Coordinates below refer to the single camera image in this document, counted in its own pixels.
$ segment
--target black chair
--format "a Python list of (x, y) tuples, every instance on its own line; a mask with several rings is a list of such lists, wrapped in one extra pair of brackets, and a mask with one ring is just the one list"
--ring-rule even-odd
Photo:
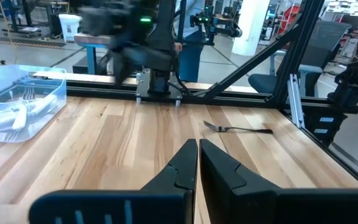
[[(298, 69), (300, 79), (300, 95), (317, 95), (317, 81), (325, 66), (333, 56), (334, 49), (341, 41), (350, 24), (339, 22), (318, 21), (310, 37), (309, 44)], [(273, 93), (277, 83), (277, 77), (281, 75), (281, 66), (275, 75), (275, 56), (285, 55), (282, 50), (270, 57), (270, 75), (252, 74), (248, 82), (259, 93)]]

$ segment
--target white trash can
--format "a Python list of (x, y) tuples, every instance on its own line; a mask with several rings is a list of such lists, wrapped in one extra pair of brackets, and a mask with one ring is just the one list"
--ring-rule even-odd
[(62, 26), (63, 38), (65, 42), (74, 42), (74, 35), (78, 33), (81, 16), (59, 14), (60, 25)]

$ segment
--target workbench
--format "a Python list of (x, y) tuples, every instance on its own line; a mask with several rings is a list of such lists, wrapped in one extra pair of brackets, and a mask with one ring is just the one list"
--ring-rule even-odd
[[(67, 75), (69, 80), (85, 78), (97, 82), (111, 79)], [(269, 128), (274, 134), (216, 133), (205, 127), (203, 120), (223, 126)], [(353, 176), (278, 110), (184, 104), (176, 108), (68, 97), (67, 105), (35, 138), (0, 143), (0, 223), (25, 223), (31, 203), (54, 190), (140, 189), (189, 138), (209, 139), (283, 188), (358, 188)], [(200, 174), (197, 178), (195, 223), (209, 223)]]

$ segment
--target clear plastic bin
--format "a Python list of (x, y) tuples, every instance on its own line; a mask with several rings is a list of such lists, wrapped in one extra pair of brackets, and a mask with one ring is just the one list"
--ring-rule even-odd
[(66, 80), (33, 76), (37, 72), (66, 71), (26, 65), (0, 66), (0, 142), (31, 139), (66, 105)]

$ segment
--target concrete floor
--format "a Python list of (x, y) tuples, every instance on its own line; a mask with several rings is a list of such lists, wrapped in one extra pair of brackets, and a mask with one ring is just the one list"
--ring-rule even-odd
[[(3, 27), (4, 23), (0, 21), (0, 37), (3, 37), (1, 32)], [(20, 34), (13, 34), (13, 37), (26, 38)], [(250, 57), (232, 54), (232, 41), (227, 37), (217, 36), (215, 38), (215, 44), (214, 47), (204, 47), (200, 62), (200, 83), (216, 83), (250, 59)], [(17, 46), (16, 49), (17, 64), (58, 67), (66, 69), (67, 72), (72, 72), (71, 66), (86, 55), (85, 50), (76, 44), (66, 44), (66, 46), (61, 49), (45, 49), (25, 46)], [(105, 52), (105, 49), (97, 49), (97, 54), (100, 56)], [(6, 60), (7, 63), (13, 63), (14, 59), (14, 47), (0, 44), (0, 60)], [(269, 65), (268, 61), (264, 61), (254, 68), (250, 74), (268, 74)], [(329, 65), (325, 70), (339, 73), (342, 68)], [(249, 86), (247, 79), (248, 77), (244, 76), (236, 82), (235, 85)], [(319, 90), (318, 97), (325, 98), (326, 95), (329, 92), (334, 91), (336, 87), (334, 76), (321, 75), (317, 85)], [(349, 118), (346, 119), (341, 126), (341, 130), (336, 135), (334, 142), (335, 144), (331, 146), (331, 149), (358, 170), (358, 114), (349, 115)]]

